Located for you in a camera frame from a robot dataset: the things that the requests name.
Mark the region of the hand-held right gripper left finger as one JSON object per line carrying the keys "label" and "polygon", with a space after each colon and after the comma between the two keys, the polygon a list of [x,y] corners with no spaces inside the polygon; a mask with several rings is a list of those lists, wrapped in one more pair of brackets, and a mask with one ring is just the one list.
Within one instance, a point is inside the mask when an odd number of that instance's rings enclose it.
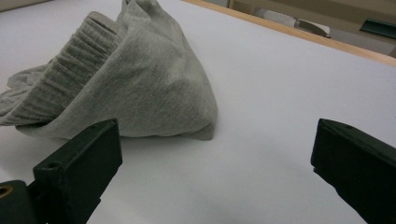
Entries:
{"label": "hand-held right gripper left finger", "polygon": [[122,165],[118,122],[93,124],[34,167],[48,224],[86,224]]}

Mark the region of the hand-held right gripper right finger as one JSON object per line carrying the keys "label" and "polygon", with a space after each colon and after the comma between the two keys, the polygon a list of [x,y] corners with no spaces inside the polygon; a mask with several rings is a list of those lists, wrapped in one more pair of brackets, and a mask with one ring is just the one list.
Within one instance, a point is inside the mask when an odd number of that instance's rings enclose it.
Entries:
{"label": "hand-held right gripper right finger", "polygon": [[318,121],[311,164],[368,224],[396,224],[396,148],[345,123]]}

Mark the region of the grey knit garment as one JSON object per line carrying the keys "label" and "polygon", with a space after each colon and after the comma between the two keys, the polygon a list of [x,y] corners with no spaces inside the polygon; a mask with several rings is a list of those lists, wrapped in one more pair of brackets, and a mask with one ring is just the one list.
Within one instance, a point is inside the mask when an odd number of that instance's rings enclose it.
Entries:
{"label": "grey knit garment", "polygon": [[122,0],[111,20],[91,12],[48,63],[13,75],[0,126],[70,139],[116,119],[127,137],[210,140],[218,109],[205,70],[157,0]]}

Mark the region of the dark green object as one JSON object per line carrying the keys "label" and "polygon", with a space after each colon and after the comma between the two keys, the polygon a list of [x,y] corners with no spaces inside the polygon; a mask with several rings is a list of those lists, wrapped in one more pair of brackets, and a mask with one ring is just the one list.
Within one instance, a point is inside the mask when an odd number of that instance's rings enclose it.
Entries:
{"label": "dark green object", "polygon": [[360,30],[372,35],[379,35],[396,40],[396,24],[394,23],[367,19],[361,26]]}

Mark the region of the grey flat object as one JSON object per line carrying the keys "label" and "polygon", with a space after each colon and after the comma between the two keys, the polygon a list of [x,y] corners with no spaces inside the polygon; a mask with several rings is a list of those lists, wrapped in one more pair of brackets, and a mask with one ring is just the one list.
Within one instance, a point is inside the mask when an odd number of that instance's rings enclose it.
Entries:
{"label": "grey flat object", "polygon": [[330,28],[328,26],[324,26],[318,23],[314,23],[312,21],[305,21],[305,20],[301,20],[298,19],[295,22],[295,27],[305,30],[305,31],[309,31],[312,34],[315,35],[320,35],[323,37],[327,37],[330,38]]}

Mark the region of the light wooden furniture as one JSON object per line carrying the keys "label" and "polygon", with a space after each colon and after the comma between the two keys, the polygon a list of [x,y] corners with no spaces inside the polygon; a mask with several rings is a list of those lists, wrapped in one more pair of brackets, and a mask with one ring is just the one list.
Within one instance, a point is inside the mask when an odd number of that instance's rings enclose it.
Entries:
{"label": "light wooden furniture", "polygon": [[260,7],[356,34],[367,19],[396,24],[396,0],[229,0],[228,7]]}

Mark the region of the white textured roll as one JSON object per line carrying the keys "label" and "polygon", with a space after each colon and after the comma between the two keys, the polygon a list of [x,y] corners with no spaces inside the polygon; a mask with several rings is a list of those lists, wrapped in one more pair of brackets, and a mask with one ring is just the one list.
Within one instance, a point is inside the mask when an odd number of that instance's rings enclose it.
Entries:
{"label": "white textured roll", "polygon": [[259,18],[263,18],[268,21],[273,21],[289,27],[294,27],[297,22],[297,20],[291,16],[265,9],[256,10],[254,12],[254,15]]}

